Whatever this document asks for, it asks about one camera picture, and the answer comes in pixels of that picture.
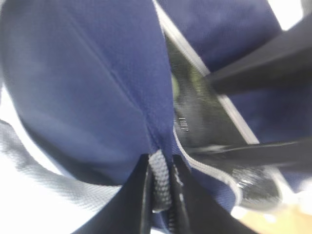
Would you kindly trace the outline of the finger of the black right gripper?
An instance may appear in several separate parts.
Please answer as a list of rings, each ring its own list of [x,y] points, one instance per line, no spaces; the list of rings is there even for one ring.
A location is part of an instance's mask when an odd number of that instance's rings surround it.
[[[200,162],[222,162],[250,166],[308,166],[312,164],[312,141],[275,142],[242,147],[189,149],[189,156]]]
[[[238,61],[207,75],[218,94],[291,86],[312,79],[312,16]]]

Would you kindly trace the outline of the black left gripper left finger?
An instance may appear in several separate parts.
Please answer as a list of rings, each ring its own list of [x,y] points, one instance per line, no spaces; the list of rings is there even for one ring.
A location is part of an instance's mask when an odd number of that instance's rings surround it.
[[[153,173],[142,155],[119,192],[76,234],[149,234],[152,225]]]

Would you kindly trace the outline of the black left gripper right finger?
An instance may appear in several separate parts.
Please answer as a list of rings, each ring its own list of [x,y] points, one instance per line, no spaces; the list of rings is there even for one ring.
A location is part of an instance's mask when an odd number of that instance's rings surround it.
[[[170,170],[174,224],[177,234],[252,234],[196,181],[179,155]]]

